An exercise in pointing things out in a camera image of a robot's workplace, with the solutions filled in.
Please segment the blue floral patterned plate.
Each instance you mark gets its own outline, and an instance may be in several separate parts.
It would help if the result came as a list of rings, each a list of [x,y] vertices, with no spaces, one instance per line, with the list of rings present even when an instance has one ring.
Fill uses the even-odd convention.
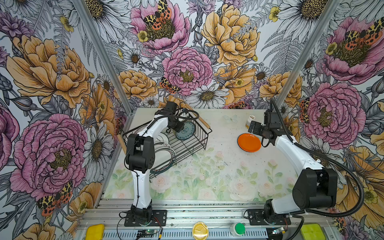
[[[196,131],[196,125],[193,122],[185,122],[184,128],[180,132],[176,132],[175,136],[178,140],[184,141],[191,138]]]

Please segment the orange plate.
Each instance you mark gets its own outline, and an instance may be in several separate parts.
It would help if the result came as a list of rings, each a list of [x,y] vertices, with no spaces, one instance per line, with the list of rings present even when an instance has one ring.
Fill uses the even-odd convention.
[[[238,146],[245,152],[255,153],[262,147],[260,139],[253,134],[241,134],[238,139]]]

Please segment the black wire dish rack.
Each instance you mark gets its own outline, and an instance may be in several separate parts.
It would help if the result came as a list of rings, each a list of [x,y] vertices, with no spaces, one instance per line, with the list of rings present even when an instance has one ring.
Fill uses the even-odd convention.
[[[190,110],[189,114],[194,119],[187,120],[186,122],[193,122],[196,125],[195,134],[191,138],[181,141],[176,138],[175,136],[176,132],[174,130],[166,128],[155,139],[155,143],[157,142],[168,143],[171,146],[171,148],[176,152],[176,161],[174,165],[192,156],[198,151],[205,149],[207,147],[209,134],[212,132],[212,129],[209,126],[209,124],[205,120],[203,120],[202,117],[199,115],[199,113],[196,112],[194,109],[192,109],[188,104],[178,104],[178,105],[181,108],[187,108]],[[121,143],[121,146],[125,154],[126,154],[127,137],[130,134],[137,134],[141,130],[145,129],[146,124],[149,122],[150,121],[118,136],[119,142]]]

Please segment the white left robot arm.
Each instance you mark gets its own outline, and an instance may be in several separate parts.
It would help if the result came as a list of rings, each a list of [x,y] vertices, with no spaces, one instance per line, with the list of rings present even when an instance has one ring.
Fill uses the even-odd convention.
[[[174,102],[168,102],[155,112],[145,129],[127,137],[125,167],[133,175],[135,196],[126,219],[139,225],[148,225],[152,221],[150,174],[156,158],[155,139],[166,128],[180,132],[184,122],[194,119],[189,111]]]

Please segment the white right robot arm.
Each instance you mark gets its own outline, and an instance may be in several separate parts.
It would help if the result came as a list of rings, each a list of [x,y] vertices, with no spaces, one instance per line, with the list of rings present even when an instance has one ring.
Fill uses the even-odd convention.
[[[264,221],[273,224],[287,214],[312,209],[330,208],[336,204],[338,175],[303,150],[292,133],[284,126],[279,114],[267,110],[264,122],[251,121],[248,131],[280,150],[292,164],[298,179],[292,193],[279,199],[267,200],[263,210]]]

